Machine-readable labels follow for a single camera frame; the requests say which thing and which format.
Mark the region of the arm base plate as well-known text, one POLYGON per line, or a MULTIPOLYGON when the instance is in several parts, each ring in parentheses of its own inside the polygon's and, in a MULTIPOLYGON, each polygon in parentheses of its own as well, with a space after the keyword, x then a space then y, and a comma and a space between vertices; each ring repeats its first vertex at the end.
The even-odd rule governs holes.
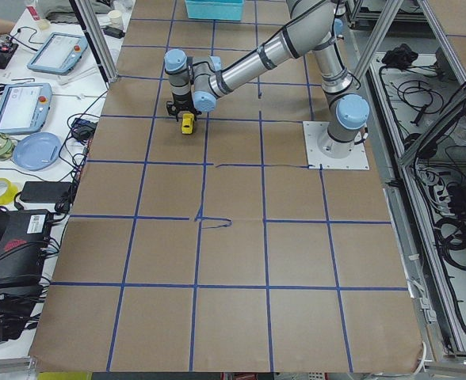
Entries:
POLYGON ((369 170, 362 135, 352 142, 336 142, 328 135, 329 122, 304 121, 307 166, 310 169, 369 170))

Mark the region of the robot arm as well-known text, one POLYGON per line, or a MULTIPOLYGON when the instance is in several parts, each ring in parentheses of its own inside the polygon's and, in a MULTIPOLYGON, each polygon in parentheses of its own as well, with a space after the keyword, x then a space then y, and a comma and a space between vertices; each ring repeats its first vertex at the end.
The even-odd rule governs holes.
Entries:
POLYGON ((313 37, 317 44, 322 43, 329 36, 342 37, 342 16, 345 14, 344 1, 317 1, 312 16, 315 20, 313 37))
POLYGON ((272 36, 234 62, 224 64, 217 55, 190 56, 182 49, 164 55, 164 71, 171 98, 166 111, 174 118, 216 109, 220 98, 280 68, 313 55, 330 110, 325 133, 331 143, 353 144, 369 117, 369 104, 353 89, 355 77, 342 60, 335 26, 337 1, 288 1, 290 19, 272 36))

